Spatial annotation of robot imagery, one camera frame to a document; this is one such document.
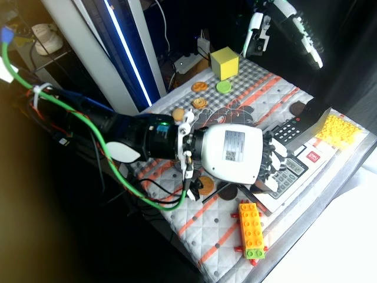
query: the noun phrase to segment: quilted tablecloth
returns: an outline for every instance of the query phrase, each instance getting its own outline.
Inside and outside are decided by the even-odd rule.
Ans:
[[[191,103],[195,98],[203,97],[208,105],[202,110],[193,109],[196,116],[193,125],[195,129],[216,123],[242,123],[266,128],[272,122],[291,119],[293,116],[289,113],[289,106],[293,102],[306,103],[312,98],[283,78],[244,58],[240,59],[239,74],[228,80],[232,84],[231,92],[220,94],[216,91],[219,79],[211,69],[206,69],[146,111],[171,114],[177,107],[188,110],[193,108]],[[200,95],[191,90],[192,84],[197,81],[205,81],[209,85]],[[337,151],[316,138],[309,142],[328,154],[328,162],[275,213],[262,215],[263,236],[269,248],[314,203],[353,155],[358,144],[368,135],[365,129],[361,129],[363,132],[359,140],[353,148],[346,151]],[[132,167],[138,178],[153,179],[170,192],[179,192],[182,188],[182,175],[178,166],[171,161],[150,159],[147,162],[133,163]],[[207,175],[200,164],[196,167],[203,172],[202,175]],[[145,189],[154,198],[173,199],[154,184],[147,184]],[[260,281],[263,276],[254,276],[253,270],[258,265],[271,265],[268,269],[273,268],[274,260],[269,258],[269,252],[266,253],[266,259],[260,260],[257,267],[253,267],[241,253],[233,249],[241,245],[241,236],[238,221],[231,218],[230,214],[237,212],[237,205],[242,199],[246,199],[242,192],[238,192],[237,197],[230,201],[222,200],[217,195],[205,204],[201,202],[203,197],[196,202],[186,199],[178,209],[161,212],[208,282]]]

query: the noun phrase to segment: green lego brick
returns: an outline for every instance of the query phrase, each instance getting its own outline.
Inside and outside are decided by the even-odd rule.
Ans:
[[[264,250],[262,249],[247,249],[245,252],[247,259],[260,259],[264,258]]]

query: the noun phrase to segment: checkered pattern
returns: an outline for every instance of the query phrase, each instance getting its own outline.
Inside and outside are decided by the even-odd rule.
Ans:
[[[201,119],[203,118],[200,117],[201,114],[208,118],[219,108],[238,99],[241,104],[253,108],[251,116],[254,123],[257,123],[259,127],[266,127],[272,123],[282,123],[286,119],[292,118],[289,106],[293,102],[300,100],[306,103],[312,98],[282,78],[243,58],[240,59],[239,74],[228,79],[232,84],[232,90],[228,94],[220,94],[216,91],[219,79],[213,73],[203,71],[194,79],[195,81],[205,81],[209,88],[200,94],[194,93],[191,91],[191,85],[195,81],[192,80],[162,98],[147,111],[171,114],[178,107],[193,108],[192,101],[197,97],[204,97],[208,101],[207,108],[193,110],[197,119],[194,127],[198,128],[202,126],[202,121],[206,120]],[[324,150],[330,150],[329,152],[333,154],[331,146],[322,143],[322,147]],[[338,167],[327,170],[326,174],[335,175],[342,164],[344,164],[344,160],[339,159]],[[148,162],[136,162],[131,166],[136,176],[150,177],[169,192],[178,192],[181,188],[182,175],[179,168],[173,166],[171,161],[149,160]],[[214,181],[217,186],[219,180],[214,179]],[[168,196],[153,184],[147,187],[147,192],[154,198],[162,199]],[[266,245],[272,246],[321,192],[321,190],[310,190],[308,187],[299,196],[292,196],[292,205],[281,207],[271,216],[263,215],[261,222]],[[207,282],[239,283],[243,282],[253,271],[250,262],[233,249],[241,243],[239,228],[235,229],[237,223],[230,217],[230,214],[237,212],[237,206],[241,199],[245,199],[245,196],[242,192],[238,192],[237,198],[234,200],[225,201],[213,198],[203,205],[201,202],[203,197],[201,197],[197,202],[186,200],[174,211],[161,212],[172,230],[178,234],[193,261],[198,264],[198,268],[206,277]]]

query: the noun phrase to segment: green cable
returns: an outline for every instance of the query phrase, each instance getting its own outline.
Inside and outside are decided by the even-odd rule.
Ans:
[[[22,77],[20,77],[11,67],[11,63],[9,62],[9,58],[8,58],[8,43],[6,43],[6,42],[2,43],[2,59],[3,59],[4,65],[6,66],[6,69],[11,73],[13,78],[16,79],[25,88],[31,90],[33,88],[33,86],[31,84],[29,84],[27,81],[25,81]],[[143,201],[145,201],[145,203],[148,203],[149,205],[151,205],[151,206],[153,206],[153,207],[155,207],[159,210],[171,211],[171,210],[175,210],[179,206],[181,206],[181,204],[184,202],[184,199],[186,197],[186,190],[185,189],[182,190],[182,195],[181,195],[179,202],[176,205],[172,206],[171,208],[165,208],[164,206],[161,206],[158,203],[153,202],[152,200],[146,199],[145,196],[142,193],[140,193],[137,189],[135,189],[130,183],[128,183],[123,178],[121,173],[118,171],[115,164],[113,163],[113,160],[110,156],[110,152],[107,149],[107,146],[106,146],[105,140],[102,137],[102,134],[100,133],[100,131],[97,129],[97,127],[95,126],[95,124],[93,124],[93,122],[91,120],[89,120],[85,116],[81,115],[80,113],[77,113],[76,110],[73,109],[71,106],[65,104],[64,102],[56,99],[55,97],[53,97],[53,96],[51,96],[51,95],[49,95],[49,94],[47,94],[43,91],[41,91],[39,93],[39,95],[41,97],[43,97],[44,99],[46,99],[46,100],[48,100],[52,103],[55,103],[55,104],[59,105],[60,107],[66,109],[66,111],[70,111],[74,116],[76,116],[81,121],[83,121],[93,131],[93,133],[95,134],[98,141],[100,142],[100,145],[101,145],[101,147],[102,147],[102,149],[103,149],[103,151],[106,155],[106,158],[108,160],[108,164],[109,164],[111,170],[114,172],[115,176],[122,183],[122,185],[124,185],[133,194],[135,194],[137,197],[141,198]]]

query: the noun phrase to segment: power strip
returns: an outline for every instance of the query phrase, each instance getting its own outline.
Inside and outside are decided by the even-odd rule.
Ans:
[[[203,54],[203,55],[208,56],[210,52],[210,42],[204,38],[198,38],[197,42],[198,42],[197,46],[199,47],[198,48],[199,52],[201,54],[205,52],[206,54]],[[199,63],[202,58],[203,57],[201,55],[199,54],[195,55],[194,53],[191,53],[190,56],[188,57],[182,56],[176,62],[174,62],[177,73],[182,74],[182,75],[187,73],[192,67],[194,67],[197,63]]]

